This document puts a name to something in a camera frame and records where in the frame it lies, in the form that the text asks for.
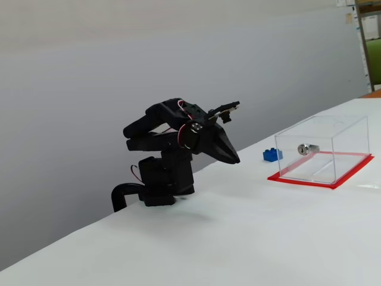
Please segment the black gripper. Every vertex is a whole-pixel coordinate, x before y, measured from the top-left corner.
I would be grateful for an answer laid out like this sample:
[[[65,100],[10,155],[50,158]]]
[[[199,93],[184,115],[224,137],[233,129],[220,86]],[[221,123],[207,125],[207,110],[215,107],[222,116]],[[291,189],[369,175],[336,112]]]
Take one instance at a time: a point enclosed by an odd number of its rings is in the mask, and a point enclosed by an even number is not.
[[[235,148],[221,126],[204,126],[196,130],[199,136],[196,150],[227,164],[241,162]]]

